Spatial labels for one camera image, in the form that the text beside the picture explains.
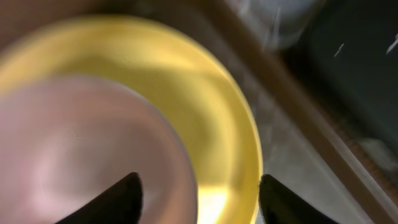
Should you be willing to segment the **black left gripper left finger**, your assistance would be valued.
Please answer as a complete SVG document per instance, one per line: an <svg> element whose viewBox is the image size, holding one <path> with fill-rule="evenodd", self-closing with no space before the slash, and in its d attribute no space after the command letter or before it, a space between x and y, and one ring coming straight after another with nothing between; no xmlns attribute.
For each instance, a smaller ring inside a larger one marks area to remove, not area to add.
<svg viewBox="0 0 398 224"><path fill-rule="evenodd" d="M138 173L131 172L56 224L137 224L142 206L141 179Z"/></svg>

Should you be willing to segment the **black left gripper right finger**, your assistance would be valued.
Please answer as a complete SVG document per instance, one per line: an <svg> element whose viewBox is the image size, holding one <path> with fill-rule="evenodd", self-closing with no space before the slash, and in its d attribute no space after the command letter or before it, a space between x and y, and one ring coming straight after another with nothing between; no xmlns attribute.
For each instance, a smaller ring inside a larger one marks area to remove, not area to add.
<svg viewBox="0 0 398 224"><path fill-rule="evenodd" d="M259 206L267 224L338 224L269 174L261 177Z"/></svg>

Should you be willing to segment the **yellow plate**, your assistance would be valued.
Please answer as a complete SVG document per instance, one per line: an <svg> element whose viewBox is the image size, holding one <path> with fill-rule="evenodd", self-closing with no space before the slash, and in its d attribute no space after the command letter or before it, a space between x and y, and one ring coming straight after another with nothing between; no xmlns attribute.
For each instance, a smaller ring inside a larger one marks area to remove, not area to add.
<svg viewBox="0 0 398 224"><path fill-rule="evenodd" d="M100 15L54 23L1 52L1 91L61 72L116 80L163 113L195 170L199 223L255 221L259 134L238 84L206 48L159 22Z"/></svg>

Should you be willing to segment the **white bowl with rice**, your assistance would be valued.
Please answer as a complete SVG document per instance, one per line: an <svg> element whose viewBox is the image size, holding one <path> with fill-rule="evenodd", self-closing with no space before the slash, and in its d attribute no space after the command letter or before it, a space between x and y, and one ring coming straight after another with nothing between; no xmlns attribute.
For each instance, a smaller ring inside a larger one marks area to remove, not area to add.
<svg viewBox="0 0 398 224"><path fill-rule="evenodd" d="M56 223L130 173L140 223L195 223L197 183L179 136L115 82L58 77L1 95L1 222Z"/></svg>

